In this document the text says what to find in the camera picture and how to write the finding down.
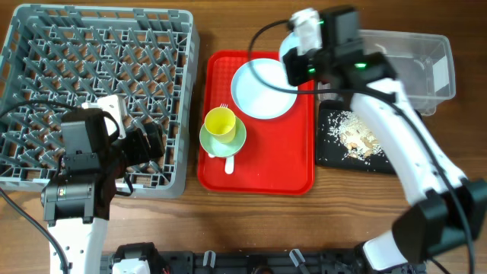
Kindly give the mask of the rice and food scraps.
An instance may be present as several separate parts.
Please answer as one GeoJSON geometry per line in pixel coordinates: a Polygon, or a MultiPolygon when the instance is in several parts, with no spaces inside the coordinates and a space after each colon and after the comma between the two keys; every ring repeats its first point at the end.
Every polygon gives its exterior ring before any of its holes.
{"type": "Polygon", "coordinates": [[[384,156],[374,133],[351,111],[333,110],[327,115],[329,143],[344,148],[342,158],[352,158],[371,164],[373,156],[384,156]]]}

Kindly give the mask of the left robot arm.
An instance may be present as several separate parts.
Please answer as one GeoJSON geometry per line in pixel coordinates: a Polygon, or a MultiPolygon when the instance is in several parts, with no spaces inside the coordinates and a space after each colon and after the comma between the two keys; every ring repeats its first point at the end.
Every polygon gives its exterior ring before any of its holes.
{"type": "Polygon", "coordinates": [[[50,272],[97,273],[110,220],[110,203],[121,191],[116,180],[131,184],[128,167],[164,155],[161,126],[146,123],[124,139],[108,133],[111,115],[98,108],[77,109],[62,116],[64,168],[41,192],[43,219],[50,244],[50,272]]]}

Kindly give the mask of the yellow plastic cup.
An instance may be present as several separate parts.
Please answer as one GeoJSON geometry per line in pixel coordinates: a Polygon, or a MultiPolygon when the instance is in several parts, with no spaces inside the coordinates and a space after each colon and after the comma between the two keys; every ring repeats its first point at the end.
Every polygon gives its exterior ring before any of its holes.
{"type": "Polygon", "coordinates": [[[205,128],[220,143],[231,142],[236,135],[237,117],[227,107],[216,107],[205,117],[205,128]]]}

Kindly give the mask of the small light blue bowl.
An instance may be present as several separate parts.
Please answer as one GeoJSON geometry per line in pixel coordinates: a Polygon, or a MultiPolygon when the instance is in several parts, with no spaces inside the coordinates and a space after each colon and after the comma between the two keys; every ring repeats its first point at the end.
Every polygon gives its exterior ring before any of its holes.
{"type": "Polygon", "coordinates": [[[287,37],[282,41],[279,47],[279,61],[283,63],[283,57],[288,53],[290,49],[298,47],[299,39],[294,35],[294,32],[291,32],[287,37]]]}

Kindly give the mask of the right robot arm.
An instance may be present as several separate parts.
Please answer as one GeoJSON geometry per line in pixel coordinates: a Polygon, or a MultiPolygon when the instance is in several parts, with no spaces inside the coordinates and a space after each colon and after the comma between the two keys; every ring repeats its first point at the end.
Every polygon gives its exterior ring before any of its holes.
{"type": "Polygon", "coordinates": [[[366,53],[358,11],[343,5],[291,16],[298,45],[284,57],[288,81],[327,82],[373,132],[398,176],[409,209],[366,241],[368,266],[423,263],[459,246],[473,249],[486,212],[486,183],[469,180],[439,148],[413,109],[390,60],[366,53]]]}

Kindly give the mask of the large light blue plate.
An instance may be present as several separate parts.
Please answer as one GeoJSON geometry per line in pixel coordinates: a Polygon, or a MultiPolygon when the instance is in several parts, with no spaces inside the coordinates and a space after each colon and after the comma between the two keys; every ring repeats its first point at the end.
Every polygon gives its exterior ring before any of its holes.
{"type": "MultiPolygon", "coordinates": [[[[286,90],[298,88],[288,83],[284,66],[274,59],[254,59],[256,73],[267,83],[286,90]]],[[[231,96],[236,106],[246,115],[256,119],[277,118],[294,105],[296,94],[288,94],[268,88],[258,81],[247,63],[234,74],[231,81],[231,96]]]]}

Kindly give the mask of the light green bowl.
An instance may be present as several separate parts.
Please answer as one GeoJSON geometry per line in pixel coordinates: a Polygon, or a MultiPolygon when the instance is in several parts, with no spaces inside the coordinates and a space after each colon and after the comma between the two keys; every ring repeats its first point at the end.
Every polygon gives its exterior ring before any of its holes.
{"type": "Polygon", "coordinates": [[[204,151],[217,158],[228,158],[236,155],[247,140],[247,129],[244,123],[236,118],[235,137],[229,143],[219,142],[209,131],[202,126],[199,132],[199,142],[204,151]]]}

